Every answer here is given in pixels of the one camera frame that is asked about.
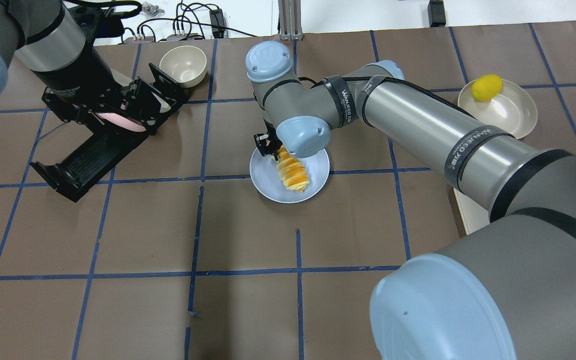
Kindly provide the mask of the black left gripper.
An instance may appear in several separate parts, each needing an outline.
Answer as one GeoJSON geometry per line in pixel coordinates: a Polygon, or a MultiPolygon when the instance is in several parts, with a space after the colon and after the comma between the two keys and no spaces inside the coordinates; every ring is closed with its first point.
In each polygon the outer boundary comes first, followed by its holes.
{"type": "Polygon", "coordinates": [[[155,135],[162,103],[153,87],[137,79],[122,86],[115,79],[110,67],[93,47],[85,47],[71,63],[52,71],[33,71],[46,88],[42,101],[63,123],[75,122],[86,126],[92,133],[105,130],[105,123],[87,105],[100,103],[100,98],[110,101],[125,100],[141,110],[142,125],[146,133],[155,135]]]}

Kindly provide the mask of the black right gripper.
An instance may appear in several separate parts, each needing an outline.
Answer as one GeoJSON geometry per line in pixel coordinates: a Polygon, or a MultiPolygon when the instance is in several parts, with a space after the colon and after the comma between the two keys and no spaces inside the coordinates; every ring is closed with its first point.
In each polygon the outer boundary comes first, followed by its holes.
{"type": "Polygon", "coordinates": [[[281,140],[277,136],[275,126],[269,121],[263,120],[263,122],[266,127],[266,133],[254,134],[254,144],[262,157],[272,156],[278,162],[281,140]]]}

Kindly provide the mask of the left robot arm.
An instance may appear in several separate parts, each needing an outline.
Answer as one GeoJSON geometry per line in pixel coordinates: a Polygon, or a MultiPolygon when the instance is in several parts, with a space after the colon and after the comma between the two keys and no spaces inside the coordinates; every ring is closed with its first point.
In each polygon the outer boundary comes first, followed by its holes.
{"type": "Polygon", "coordinates": [[[151,133],[169,112],[153,84],[119,82],[61,0],[0,0],[0,95],[13,59],[45,84],[43,102],[66,123],[151,133]]]}

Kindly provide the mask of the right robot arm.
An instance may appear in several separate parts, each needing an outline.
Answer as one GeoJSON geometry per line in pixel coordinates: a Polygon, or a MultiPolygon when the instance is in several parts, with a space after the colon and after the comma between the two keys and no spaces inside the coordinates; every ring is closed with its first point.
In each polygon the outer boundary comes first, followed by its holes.
{"type": "Polygon", "coordinates": [[[371,332],[382,360],[576,360],[576,154],[537,149],[408,82],[390,60],[306,89],[291,51],[255,44],[246,74],[267,128],[264,156],[313,157],[353,121],[424,164],[489,216],[482,228],[413,256],[375,285],[371,332]]]}

